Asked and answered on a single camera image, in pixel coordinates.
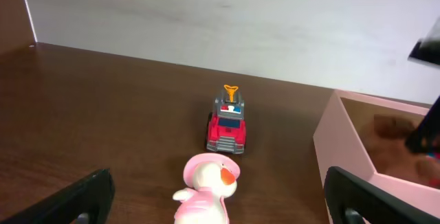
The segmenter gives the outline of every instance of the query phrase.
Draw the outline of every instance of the dark wooden surface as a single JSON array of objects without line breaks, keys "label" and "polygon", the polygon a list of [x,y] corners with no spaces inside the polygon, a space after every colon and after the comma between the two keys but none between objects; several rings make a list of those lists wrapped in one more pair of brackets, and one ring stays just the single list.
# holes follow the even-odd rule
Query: dark wooden surface
[{"label": "dark wooden surface", "polygon": [[0,0],[0,54],[33,42],[25,0]]},{"label": "dark wooden surface", "polygon": [[312,135],[331,90],[40,43],[0,58],[0,219],[110,168],[108,223],[172,223],[225,83],[247,105],[231,224],[326,223]]}]

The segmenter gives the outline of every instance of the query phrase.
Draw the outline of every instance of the red toy truck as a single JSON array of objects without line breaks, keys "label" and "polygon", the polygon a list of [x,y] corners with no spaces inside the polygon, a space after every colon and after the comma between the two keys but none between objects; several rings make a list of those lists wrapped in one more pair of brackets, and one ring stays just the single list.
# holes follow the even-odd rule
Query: red toy truck
[{"label": "red toy truck", "polygon": [[241,154],[245,151],[245,102],[238,87],[224,86],[215,98],[214,110],[208,116],[206,149],[209,151]]}]

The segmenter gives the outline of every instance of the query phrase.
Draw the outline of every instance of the hat brim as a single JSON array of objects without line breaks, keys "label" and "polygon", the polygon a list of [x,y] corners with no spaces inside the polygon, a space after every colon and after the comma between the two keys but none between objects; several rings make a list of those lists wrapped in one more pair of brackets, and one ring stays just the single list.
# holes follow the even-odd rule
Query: hat brim
[{"label": "hat brim", "polygon": [[237,165],[237,163],[235,163],[233,160],[225,155],[220,155],[217,153],[203,153],[200,155],[195,155],[185,165],[184,181],[188,187],[193,187],[193,175],[197,165],[209,161],[222,163],[231,171],[231,173],[235,176],[235,179],[239,178],[240,168],[239,165]]}]

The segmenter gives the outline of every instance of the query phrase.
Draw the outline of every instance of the truck wheel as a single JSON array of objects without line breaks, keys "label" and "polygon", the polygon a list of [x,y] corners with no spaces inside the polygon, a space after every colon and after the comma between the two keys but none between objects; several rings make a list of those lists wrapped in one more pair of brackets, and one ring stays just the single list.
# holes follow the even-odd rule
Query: truck wheel
[{"label": "truck wheel", "polygon": [[208,121],[206,122],[206,132],[205,132],[205,149],[208,147],[208,128],[209,128],[209,122],[212,118],[212,112],[208,114]]}]

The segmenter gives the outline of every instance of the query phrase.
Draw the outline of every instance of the wall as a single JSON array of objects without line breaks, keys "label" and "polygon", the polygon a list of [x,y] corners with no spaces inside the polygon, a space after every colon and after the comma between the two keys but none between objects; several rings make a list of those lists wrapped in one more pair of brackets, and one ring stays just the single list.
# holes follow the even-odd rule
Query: wall
[{"label": "wall", "polygon": [[432,103],[440,0],[28,0],[38,41]]},{"label": "wall", "polygon": [[0,54],[34,42],[25,0],[0,0]]}]

